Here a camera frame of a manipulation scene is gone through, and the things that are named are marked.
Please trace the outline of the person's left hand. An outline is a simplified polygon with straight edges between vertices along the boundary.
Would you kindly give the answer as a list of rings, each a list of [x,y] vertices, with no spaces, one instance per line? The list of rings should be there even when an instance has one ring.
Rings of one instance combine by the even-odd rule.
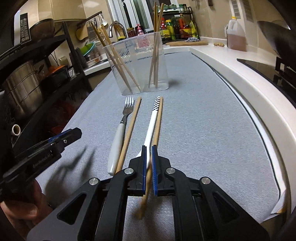
[[[53,211],[37,180],[34,180],[33,187],[33,203],[18,200],[1,202],[4,214],[24,240],[31,229],[27,222],[31,221],[33,225],[37,225]]]

